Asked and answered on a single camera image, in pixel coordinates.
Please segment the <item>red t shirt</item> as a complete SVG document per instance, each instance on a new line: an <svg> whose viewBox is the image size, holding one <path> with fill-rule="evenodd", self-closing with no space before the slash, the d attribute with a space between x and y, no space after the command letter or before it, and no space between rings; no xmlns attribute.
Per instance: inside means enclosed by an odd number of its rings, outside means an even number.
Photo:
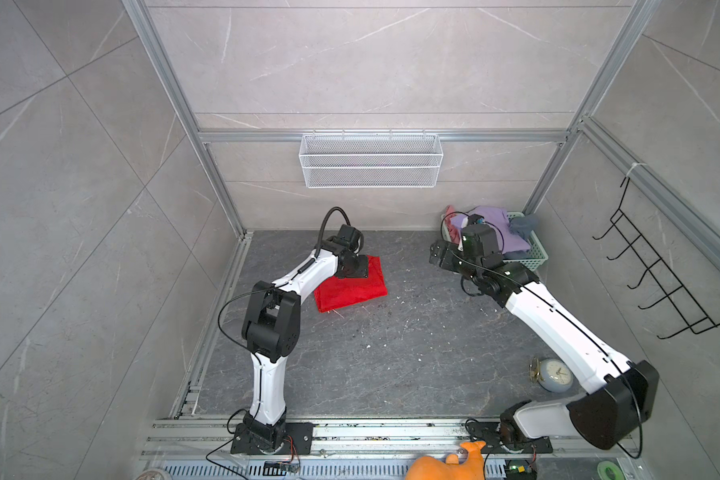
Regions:
<svg viewBox="0 0 720 480"><path fill-rule="evenodd" d="M366 278L336 278L325 280L314 292L317 310L326 313L356 305L388 294L381 259L368 257Z"/></svg>

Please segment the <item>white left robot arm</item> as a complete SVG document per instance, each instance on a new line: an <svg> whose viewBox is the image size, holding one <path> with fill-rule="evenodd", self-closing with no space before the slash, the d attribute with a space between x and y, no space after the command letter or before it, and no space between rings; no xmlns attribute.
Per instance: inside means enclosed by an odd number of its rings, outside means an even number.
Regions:
<svg viewBox="0 0 720 480"><path fill-rule="evenodd" d="M302 304L330 278L366 278L363 244L363 234L344 224L283 277L252 288L242 337L254 368L253 399L243 424L264 452L277 451L286 439L285 373L300 336Z"/></svg>

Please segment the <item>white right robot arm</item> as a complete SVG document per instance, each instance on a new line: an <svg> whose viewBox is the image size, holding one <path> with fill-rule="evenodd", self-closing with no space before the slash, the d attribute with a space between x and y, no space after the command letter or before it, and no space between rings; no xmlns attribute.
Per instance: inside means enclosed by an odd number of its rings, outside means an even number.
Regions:
<svg viewBox="0 0 720 480"><path fill-rule="evenodd" d="M599 339L568 312L539 277L519 262L505 261L495 229L486 223L462 228L458 243L438 239L431 264L471 283L480 296L523 321L576 378L582 393L558 401L525 401L507 410L498 431L517 449L543 437L578 436L609 450L650 419L660 376L647 361L633 362Z"/></svg>

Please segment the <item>pink t shirt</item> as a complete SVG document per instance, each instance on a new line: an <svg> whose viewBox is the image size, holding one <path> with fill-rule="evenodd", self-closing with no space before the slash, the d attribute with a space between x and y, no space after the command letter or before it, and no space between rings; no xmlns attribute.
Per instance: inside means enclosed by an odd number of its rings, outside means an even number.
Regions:
<svg viewBox="0 0 720 480"><path fill-rule="evenodd" d="M446 207L443 215L441 230L444 238L450 242L461 245L461 228L464 224L466 216L464 213L458 212L452 205Z"/></svg>

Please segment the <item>purple t shirt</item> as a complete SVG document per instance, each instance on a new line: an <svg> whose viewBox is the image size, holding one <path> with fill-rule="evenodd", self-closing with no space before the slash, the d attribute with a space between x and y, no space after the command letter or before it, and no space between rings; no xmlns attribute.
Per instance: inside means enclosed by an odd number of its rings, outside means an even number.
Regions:
<svg viewBox="0 0 720 480"><path fill-rule="evenodd" d="M509 230L509 216L505 209L489 206L478 206L469 211L470 215L480 215L485 221L498 228L499 246L507 258L522 258L530 253L531 245L522 238L513 235ZM467 215L462 228L467 225Z"/></svg>

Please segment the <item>grey t shirt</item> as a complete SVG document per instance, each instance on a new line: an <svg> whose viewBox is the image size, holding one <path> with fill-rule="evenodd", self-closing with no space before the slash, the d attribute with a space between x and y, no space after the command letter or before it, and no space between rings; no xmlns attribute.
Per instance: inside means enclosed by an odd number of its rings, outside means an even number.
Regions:
<svg viewBox="0 0 720 480"><path fill-rule="evenodd" d="M539 218L536 214L515 216L509 219L509 230L526 242L530 242L532 233L539 225Z"/></svg>

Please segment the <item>green plastic basket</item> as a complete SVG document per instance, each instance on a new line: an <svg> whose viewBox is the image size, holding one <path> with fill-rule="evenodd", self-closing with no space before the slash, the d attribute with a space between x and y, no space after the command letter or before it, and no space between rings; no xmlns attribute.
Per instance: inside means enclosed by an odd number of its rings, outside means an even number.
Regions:
<svg viewBox="0 0 720 480"><path fill-rule="evenodd" d="M524 215L521 212L508 212L507 211L507 213L508 213L509 218ZM441 233L441 236L444 238L444 235L441 230L441 225L440 225L440 233ZM506 261L519 262L532 271L538 270L547 261L548 254L547 254L546 250L544 249L544 247L542 246L541 241L539 240L539 238L536 234L537 228L532 233L530 242L528 242L531 245L530 253L522 258L507 258L504 256Z"/></svg>

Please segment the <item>white round clock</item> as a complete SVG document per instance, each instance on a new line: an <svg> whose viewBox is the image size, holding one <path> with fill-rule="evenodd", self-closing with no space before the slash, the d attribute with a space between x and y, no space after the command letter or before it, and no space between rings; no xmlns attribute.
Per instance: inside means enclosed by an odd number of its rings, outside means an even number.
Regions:
<svg viewBox="0 0 720 480"><path fill-rule="evenodd" d="M530 363L530 379L548 392L564 393L573 387L575 377L561 360L534 357Z"/></svg>

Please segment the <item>orange plush toy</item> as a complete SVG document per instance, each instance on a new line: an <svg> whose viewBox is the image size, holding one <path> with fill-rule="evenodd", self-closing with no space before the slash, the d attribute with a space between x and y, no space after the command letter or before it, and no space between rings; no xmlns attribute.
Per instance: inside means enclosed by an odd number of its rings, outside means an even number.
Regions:
<svg viewBox="0 0 720 480"><path fill-rule="evenodd" d="M409 468L406 480L484 480L485 467L482 449L485 441L464 442L460 447L466 451L464 461L456 454L449 454L444 461L432 456L422 456Z"/></svg>

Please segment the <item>green tape roll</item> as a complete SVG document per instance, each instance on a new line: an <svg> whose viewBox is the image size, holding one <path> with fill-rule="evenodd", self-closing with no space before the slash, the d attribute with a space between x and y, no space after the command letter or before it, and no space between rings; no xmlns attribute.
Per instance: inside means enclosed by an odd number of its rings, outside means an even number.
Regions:
<svg viewBox="0 0 720 480"><path fill-rule="evenodd" d="M625 480L625 474L618 464L612 461L598 463L596 472L599 480Z"/></svg>

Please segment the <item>black wall hook rack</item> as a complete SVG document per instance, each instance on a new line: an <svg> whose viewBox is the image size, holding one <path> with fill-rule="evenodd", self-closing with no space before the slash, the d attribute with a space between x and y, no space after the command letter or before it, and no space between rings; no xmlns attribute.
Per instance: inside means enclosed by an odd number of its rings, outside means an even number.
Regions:
<svg viewBox="0 0 720 480"><path fill-rule="evenodd" d="M659 253L648 237L626 214L624 206L630 183L631 180L627 177L621 181L619 201L608 218L607 228L600 235L594 235L592 240L599 242L611 233L615 233L621 239L623 248L616 254L607 255L606 260L614 262L629 253L639 262L640 276L635 282L626 285L628 290L638 290L647 279L658 288L659 293L656 298L651 303L638 305L639 311L647 312L659 305L668 304L679 318L681 322L679 327L666 334L657 334L657 339L666 341L686 332L701 335L720 328L720 320L712 318L675 272L668 259Z"/></svg>

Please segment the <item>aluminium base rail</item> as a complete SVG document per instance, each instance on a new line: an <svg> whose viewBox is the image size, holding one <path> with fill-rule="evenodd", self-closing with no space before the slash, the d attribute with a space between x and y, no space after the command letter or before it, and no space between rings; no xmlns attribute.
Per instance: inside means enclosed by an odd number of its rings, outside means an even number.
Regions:
<svg viewBox="0 0 720 480"><path fill-rule="evenodd" d="M499 443L493 418L312 418L312 429L293 434L296 452L257 453L252 443L233 435L222 416L158 420L137 449L139 466L161 469L173 479L402 479L422 456L445 460L467 453L460 447L477 436L483 449L485 478L598 479L601 461L619 465L626 479L649 479L641 459L619 449L601 451L578 437L536 440L517 449Z"/></svg>

